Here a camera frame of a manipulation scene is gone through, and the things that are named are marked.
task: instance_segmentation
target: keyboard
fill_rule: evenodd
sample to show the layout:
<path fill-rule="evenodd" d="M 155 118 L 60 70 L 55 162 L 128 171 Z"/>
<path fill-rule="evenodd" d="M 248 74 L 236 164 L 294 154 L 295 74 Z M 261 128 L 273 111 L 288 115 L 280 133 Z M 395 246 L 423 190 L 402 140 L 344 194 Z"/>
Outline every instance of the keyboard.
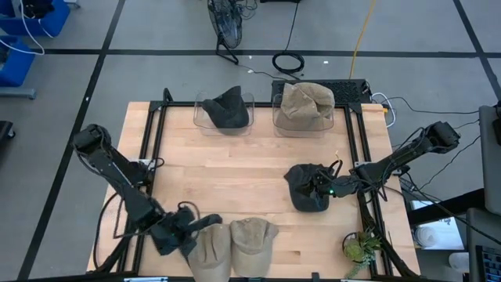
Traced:
<path fill-rule="evenodd" d="M 335 79 L 335 80 L 300 80 L 300 81 L 273 81 L 272 101 L 276 94 L 283 94 L 285 83 L 292 85 L 299 82 L 313 82 L 332 90 L 336 105 L 344 106 L 349 103 L 371 103 L 369 84 L 365 79 Z"/>
<path fill-rule="evenodd" d="M 501 250 L 477 246 L 478 267 L 484 282 L 501 282 Z"/>

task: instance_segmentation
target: wooden table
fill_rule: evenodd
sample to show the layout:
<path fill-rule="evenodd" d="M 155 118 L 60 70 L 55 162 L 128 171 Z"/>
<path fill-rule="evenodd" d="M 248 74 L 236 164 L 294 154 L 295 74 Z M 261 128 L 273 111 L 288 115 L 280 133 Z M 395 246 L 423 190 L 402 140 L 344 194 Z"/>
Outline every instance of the wooden table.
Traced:
<path fill-rule="evenodd" d="M 139 155 L 148 107 L 149 103 L 128 105 L 118 146 L 125 157 Z M 391 153 L 383 108 L 375 104 L 364 104 L 362 108 L 371 157 L 378 161 Z M 359 156 L 362 156 L 354 114 L 352 120 Z M 356 196 L 331 198 L 330 207 L 324 212 L 302 213 L 294 209 L 283 178 L 295 164 L 329 165 L 337 159 L 336 152 L 344 161 L 340 175 L 346 175 L 351 168 L 351 155 L 343 110 L 335 110 L 334 127 L 323 138 L 293 139 L 275 136 L 270 108 L 256 108 L 250 135 L 235 137 L 204 136 L 193 124 L 192 107 L 169 107 L 160 146 L 165 165 L 157 170 L 153 197 L 166 211 L 175 211 L 179 201 L 193 201 L 202 215 L 218 213 L 224 223 L 254 216 L 276 224 L 279 234 L 274 241 L 268 277 L 309 278 L 312 272 L 319 272 L 321 278 L 342 278 L 353 263 L 344 257 L 341 241 L 346 234 L 362 229 Z M 387 186 L 400 190 L 396 177 L 391 177 Z M 106 199 L 113 193 L 109 187 Z M 389 233 L 387 238 L 409 268 L 419 273 L 402 196 L 387 190 L 387 197 L 388 202 L 381 201 L 380 205 Z M 117 243 L 112 239 L 117 208 L 118 199 L 108 207 L 103 218 L 99 263 Z M 121 225 L 124 225 L 126 213 L 121 214 Z M 132 268 L 134 247 L 135 241 L 132 241 L 127 269 Z M 382 273 L 382 261 L 377 265 Z M 93 269 L 92 260 L 88 269 Z M 160 256 L 150 237 L 145 240 L 139 275 L 192 276 L 177 251 Z M 368 278 L 369 271 L 357 277 Z"/>

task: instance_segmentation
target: black floor line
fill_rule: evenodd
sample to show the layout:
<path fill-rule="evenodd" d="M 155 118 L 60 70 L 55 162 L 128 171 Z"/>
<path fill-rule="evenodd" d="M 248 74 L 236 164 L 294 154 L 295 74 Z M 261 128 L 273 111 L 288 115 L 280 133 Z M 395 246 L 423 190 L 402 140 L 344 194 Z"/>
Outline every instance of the black floor line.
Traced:
<path fill-rule="evenodd" d="M 35 229 L 34 235 L 31 238 L 30 246 L 27 250 L 26 256 L 24 257 L 23 265 L 21 266 L 17 280 L 27 280 L 30 276 L 31 269 L 33 268 L 34 261 L 37 257 L 38 250 L 40 249 L 41 242 L 45 235 L 45 231 L 47 230 L 47 225 L 49 224 L 52 210 L 54 209 L 59 191 L 61 189 L 61 185 L 63 184 L 64 175 L 66 174 L 71 156 L 73 154 L 73 149 L 70 145 L 70 141 L 73 138 L 73 135 L 80 131 L 81 126 L 84 122 L 88 105 L 91 102 L 92 94 L 94 93 L 96 83 L 99 79 L 99 74 L 101 73 L 101 70 L 103 68 L 104 59 L 106 58 L 106 50 L 108 50 L 108 48 L 110 47 L 111 39 L 113 38 L 122 9 L 124 8 L 124 3 L 125 0 L 120 0 L 117 4 L 117 8 L 115 9 L 113 19 L 111 20 L 110 27 L 108 28 L 108 32 L 106 33 L 106 37 L 104 39 L 103 47 L 101 48 L 101 52 L 97 59 L 96 65 L 94 66 L 94 71 L 92 72 L 92 76 L 90 77 L 87 89 L 85 90 L 85 96 L 82 99 L 80 109 L 78 110 L 73 128 L 71 129 L 71 134 L 68 138 L 66 148 L 64 149 L 63 157 L 61 159 L 61 162 L 59 163 L 59 167 L 57 168 L 56 176 L 54 178 L 54 181 L 52 182 L 49 195 L 47 196 L 47 200 L 41 212 L 40 219 L 38 220 L 37 228 Z"/>
<path fill-rule="evenodd" d="M 100 49 L 46 49 L 51 55 L 99 55 Z M 233 50 L 237 56 L 274 56 L 282 50 Z M 351 57 L 353 51 L 294 50 L 301 56 Z M 108 49 L 107 55 L 127 56 L 216 56 L 213 49 L 204 50 L 159 50 L 159 49 Z M 501 52 L 484 53 L 487 58 L 501 58 Z M 358 51 L 358 57 L 380 58 L 476 58 L 478 52 L 401 52 L 401 51 Z"/>
<path fill-rule="evenodd" d="M 487 75 L 487 79 L 491 84 L 492 90 L 498 99 L 501 99 L 501 87 L 499 86 L 498 78 L 492 71 L 491 64 L 487 60 L 487 56 L 484 53 L 484 49 L 482 48 L 480 41 L 478 41 L 478 37 L 471 26 L 470 20 L 468 19 L 467 13 L 465 12 L 463 5 L 460 0 L 453 0 L 454 5 L 456 6 L 457 12 L 460 14 L 460 18 L 463 21 L 464 28 L 467 30 L 468 36 L 470 37 L 471 43 L 475 48 L 475 52 L 478 54 L 480 58 L 480 62 L 484 68 L 485 74 Z"/>

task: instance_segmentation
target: crumpled beige hat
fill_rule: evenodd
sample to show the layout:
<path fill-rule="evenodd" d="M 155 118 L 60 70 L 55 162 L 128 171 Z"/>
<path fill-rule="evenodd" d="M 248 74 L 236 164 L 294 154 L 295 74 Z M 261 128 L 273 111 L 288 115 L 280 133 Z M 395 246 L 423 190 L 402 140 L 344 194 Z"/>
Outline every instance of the crumpled beige hat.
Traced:
<path fill-rule="evenodd" d="M 334 94 L 327 87 L 311 82 L 286 83 L 274 122 L 286 130 L 323 130 L 323 119 L 332 114 L 334 105 Z"/>
<path fill-rule="evenodd" d="M 228 281 L 231 274 L 231 233 L 225 224 L 213 224 L 200 231 L 196 247 L 188 255 L 196 282 Z"/>
<path fill-rule="evenodd" d="M 233 221 L 232 264 L 242 277 L 265 277 L 272 264 L 273 238 L 278 228 L 264 219 Z"/>

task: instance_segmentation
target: transparent container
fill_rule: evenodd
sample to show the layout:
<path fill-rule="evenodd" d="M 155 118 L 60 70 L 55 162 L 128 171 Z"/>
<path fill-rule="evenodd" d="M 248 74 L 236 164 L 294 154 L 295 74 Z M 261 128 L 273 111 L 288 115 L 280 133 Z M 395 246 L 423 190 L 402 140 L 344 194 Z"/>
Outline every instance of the transparent container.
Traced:
<path fill-rule="evenodd" d="M 326 117 L 316 117 L 308 120 L 289 119 L 282 111 L 282 94 L 273 97 L 274 132 L 278 137 L 322 138 L 327 129 L 334 126 L 333 112 Z"/>
<path fill-rule="evenodd" d="M 209 117 L 209 114 L 203 109 L 202 102 L 206 99 L 214 99 L 217 96 L 209 96 L 205 92 L 199 93 L 195 98 L 195 112 L 193 123 L 198 127 L 202 134 L 206 136 L 247 136 L 251 133 L 254 123 L 254 96 L 250 93 L 242 94 L 242 100 L 245 102 L 249 122 L 241 128 L 217 128 Z"/>

